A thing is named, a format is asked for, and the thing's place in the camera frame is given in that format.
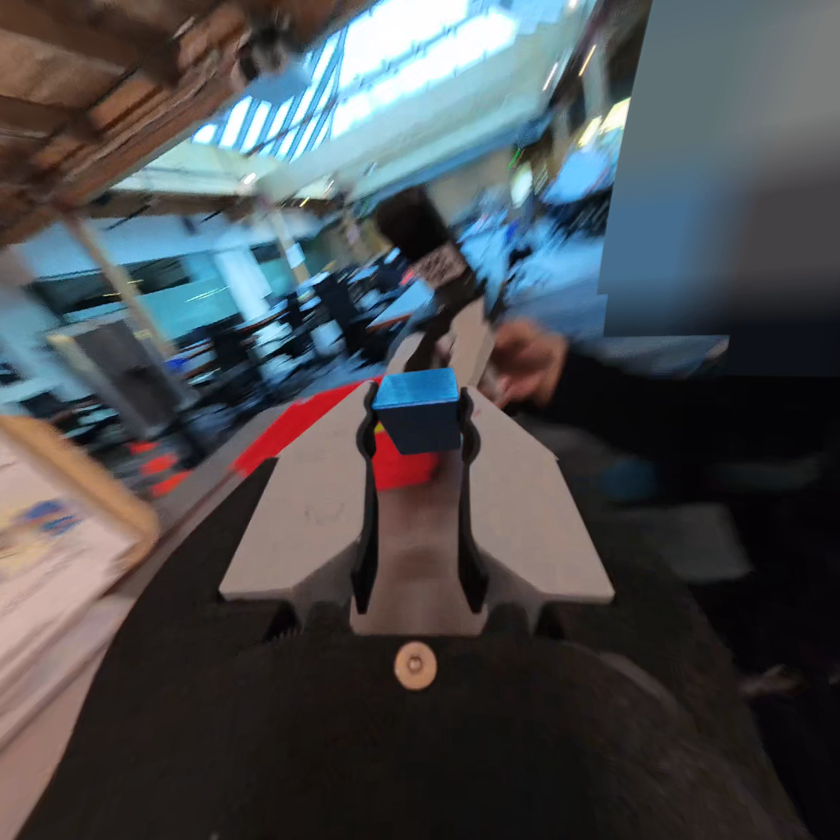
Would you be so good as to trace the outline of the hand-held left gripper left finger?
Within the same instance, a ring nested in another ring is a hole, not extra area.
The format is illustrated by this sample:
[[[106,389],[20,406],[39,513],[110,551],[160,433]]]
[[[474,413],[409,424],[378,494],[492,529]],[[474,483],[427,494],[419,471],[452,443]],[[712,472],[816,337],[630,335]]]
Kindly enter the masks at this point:
[[[378,384],[363,381],[284,447],[218,587],[228,602],[318,602],[364,612],[377,567]]]

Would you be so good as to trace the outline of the wooden sign board with paper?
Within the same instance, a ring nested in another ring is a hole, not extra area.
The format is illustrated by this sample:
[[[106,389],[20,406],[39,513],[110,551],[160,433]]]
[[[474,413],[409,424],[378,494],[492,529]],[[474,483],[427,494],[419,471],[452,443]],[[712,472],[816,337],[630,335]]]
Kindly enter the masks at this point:
[[[161,536],[146,502],[46,422],[1,418],[1,743],[128,614],[112,592]]]

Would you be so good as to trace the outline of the grey panel on black stand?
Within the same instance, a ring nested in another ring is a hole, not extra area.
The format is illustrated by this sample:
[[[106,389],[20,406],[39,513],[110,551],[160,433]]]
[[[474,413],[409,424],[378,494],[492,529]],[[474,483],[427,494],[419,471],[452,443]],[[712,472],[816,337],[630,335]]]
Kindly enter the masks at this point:
[[[207,457],[188,416],[197,396],[173,372],[147,330],[115,313],[52,330],[46,340],[134,438],[152,443],[176,437],[189,469]]]

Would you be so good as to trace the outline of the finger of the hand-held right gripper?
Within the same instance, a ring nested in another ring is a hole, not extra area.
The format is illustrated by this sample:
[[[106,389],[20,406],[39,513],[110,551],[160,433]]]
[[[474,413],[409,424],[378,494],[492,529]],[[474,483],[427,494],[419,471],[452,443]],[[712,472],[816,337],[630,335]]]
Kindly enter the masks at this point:
[[[490,357],[495,330],[487,320],[454,320],[451,325],[451,369],[458,393],[472,388],[501,408],[502,389]]]
[[[434,367],[434,339],[425,333],[413,332],[393,351],[385,368],[386,376],[430,370]]]

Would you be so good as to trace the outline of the red plastic bin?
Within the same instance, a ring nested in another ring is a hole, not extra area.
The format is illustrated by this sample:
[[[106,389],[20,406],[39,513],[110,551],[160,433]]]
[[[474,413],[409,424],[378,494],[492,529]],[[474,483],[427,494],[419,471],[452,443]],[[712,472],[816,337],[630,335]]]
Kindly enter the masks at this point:
[[[276,458],[360,384],[362,381],[356,381],[298,398],[235,458],[231,470],[242,478],[248,477],[265,460]],[[372,465],[378,490],[426,484],[439,467],[438,454],[401,455],[381,423],[374,428],[374,441]]]

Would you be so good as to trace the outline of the person's right hand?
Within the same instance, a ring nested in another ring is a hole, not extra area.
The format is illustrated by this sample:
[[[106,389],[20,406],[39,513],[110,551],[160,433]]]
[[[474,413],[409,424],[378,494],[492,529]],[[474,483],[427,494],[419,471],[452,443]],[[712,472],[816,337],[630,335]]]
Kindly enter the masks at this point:
[[[490,366],[495,373],[495,404],[544,408],[557,389],[570,345],[561,335],[534,322],[514,319],[496,330]]]

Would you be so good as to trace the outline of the blue wooden block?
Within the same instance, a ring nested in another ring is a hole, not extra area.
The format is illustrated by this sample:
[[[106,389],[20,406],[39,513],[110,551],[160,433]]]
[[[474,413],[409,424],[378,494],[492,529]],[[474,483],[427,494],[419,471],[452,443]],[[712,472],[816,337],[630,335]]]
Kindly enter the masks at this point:
[[[385,375],[372,410],[401,455],[460,449],[459,389],[448,367]]]

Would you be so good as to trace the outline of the orange traffic cone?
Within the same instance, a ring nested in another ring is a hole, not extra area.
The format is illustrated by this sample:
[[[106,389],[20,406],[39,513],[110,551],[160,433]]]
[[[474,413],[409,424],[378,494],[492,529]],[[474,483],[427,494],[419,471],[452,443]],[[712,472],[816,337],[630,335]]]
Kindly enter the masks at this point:
[[[172,447],[152,442],[128,442],[127,481],[135,495],[147,501],[170,496],[192,474]]]

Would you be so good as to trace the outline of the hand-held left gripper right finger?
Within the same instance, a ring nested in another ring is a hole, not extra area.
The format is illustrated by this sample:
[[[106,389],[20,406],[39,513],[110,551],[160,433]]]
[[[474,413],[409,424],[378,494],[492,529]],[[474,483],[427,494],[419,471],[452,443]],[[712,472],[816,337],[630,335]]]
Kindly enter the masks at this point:
[[[554,453],[466,387],[464,469],[469,561],[480,611],[503,604],[536,622],[546,604],[605,606],[615,589]]]

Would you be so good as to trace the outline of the person's right forearm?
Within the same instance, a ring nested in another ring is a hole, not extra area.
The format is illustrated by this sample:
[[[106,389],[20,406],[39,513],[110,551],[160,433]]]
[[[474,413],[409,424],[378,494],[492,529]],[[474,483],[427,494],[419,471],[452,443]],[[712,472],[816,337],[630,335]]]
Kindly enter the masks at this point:
[[[568,350],[549,394],[523,406],[655,465],[676,495],[838,503],[838,380],[667,379]]]

